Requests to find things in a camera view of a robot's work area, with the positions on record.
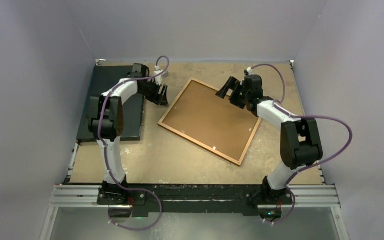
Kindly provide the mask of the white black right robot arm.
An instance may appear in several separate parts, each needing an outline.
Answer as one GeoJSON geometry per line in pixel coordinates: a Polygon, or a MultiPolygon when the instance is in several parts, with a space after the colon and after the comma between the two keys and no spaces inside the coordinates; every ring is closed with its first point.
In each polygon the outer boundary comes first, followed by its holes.
{"type": "Polygon", "coordinates": [[[317,121],[293,115],[272,97],[265,96],[259,75],[246,75],[244,80],[230,77],[216,96],[223,99],[228,91],[232,91],[229,97],[232,105],[247,109],[280,131],[281,161],[263,179],[257,194],[258,198],[272,204],[286,193],[289,183],[300,170],[312,166],[323,157],[317,121]]]}

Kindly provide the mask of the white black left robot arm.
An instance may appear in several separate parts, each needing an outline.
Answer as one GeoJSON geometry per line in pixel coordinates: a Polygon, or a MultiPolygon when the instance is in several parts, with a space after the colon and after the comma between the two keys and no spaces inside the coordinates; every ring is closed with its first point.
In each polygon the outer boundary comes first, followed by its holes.
{"type": "Polygon", "coordinates": [[[132,73],[127,77],[121,78],[109,90],[90,98],[88,129],[100,147],[105,165],[99,201],[114,201],[122,205],[131,196],[120,151],[121,135],[125,127],[123,106],[132,96],[140,94],[155,105],[167,107],[168,86],[163,84],[166,71],[166,68],[162,69],[156,64],[153,75],[150,75],[148,67],[134,64],[132,73]]]}

